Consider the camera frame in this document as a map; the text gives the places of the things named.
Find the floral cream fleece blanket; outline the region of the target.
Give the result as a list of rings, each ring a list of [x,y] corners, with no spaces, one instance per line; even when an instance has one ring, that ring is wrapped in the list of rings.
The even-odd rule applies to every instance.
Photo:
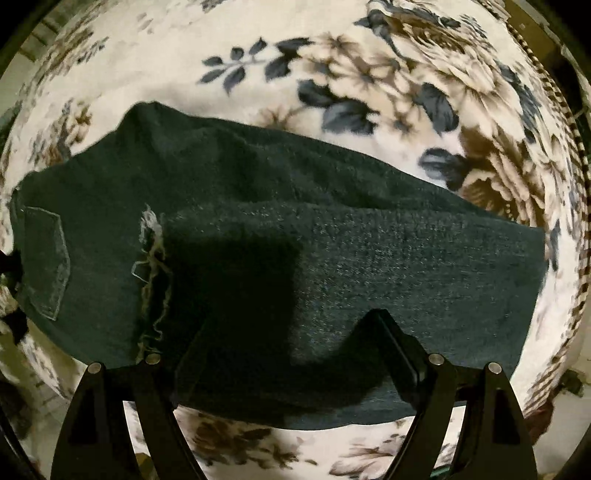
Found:
[[[529,435],[547,428],[588,297],[589,167],[562,93],[481,1],[92,1],[75,14],[1,120],[1,334],[41,421],[61,430],[94,361],[20,306],[9,203],[28,174],[95,145],[140,103],[348,149],[541,230],[547,269],[517,366],[473,368],[498,363]],[[370,319],[382,312],[363,320],[385,336],[394,386],[408,367]],[[209,479],[382,479],[416,416],[394,386],[411,412],[385,423],[228,419],[180,404],[169,369],[174,417]]]

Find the dark green denim pant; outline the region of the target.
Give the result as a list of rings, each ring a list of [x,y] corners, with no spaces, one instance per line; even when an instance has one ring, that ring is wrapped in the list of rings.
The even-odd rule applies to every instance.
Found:
[[[387,310],[431,352],[513,371],[545,236],[372,157],[158,103],[9,203],[20,306],[72,357],[156,349],[184,406],[279,428],[410,414]]]

